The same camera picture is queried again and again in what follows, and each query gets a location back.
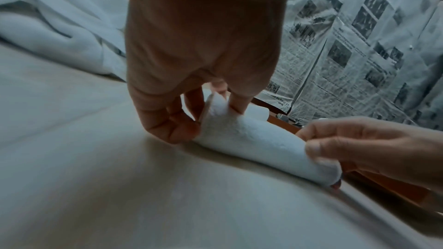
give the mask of fingernail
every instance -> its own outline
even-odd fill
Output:
[[[312,159],[321,157],[320,142],[317,140],[308,141],[305,146],[305,152]]]

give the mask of hand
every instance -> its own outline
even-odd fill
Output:
[[[130,0],[127,83],[144,128],[178,143],[199,133],[203,83],[244,113],[275,69],[286,0]]]
[[[443,132],[371,118],[314,121],[297,133],[314,160],[443,191]]]

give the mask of person's right hand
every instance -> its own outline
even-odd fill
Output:
[[[443,132],[371,118],[318,120],[297,133],[314,160],[443,192]]]

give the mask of white cloth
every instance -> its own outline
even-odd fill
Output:
[[[239,115],[215,93],[206,101],[196,143],[231,156],[256,161],[320,185],[341,177],[338,161],[315,163],[305,154],[305,142],[264,120]]]
[[[128,0],[0,0],[0,37],[95,74],[126,78]]]

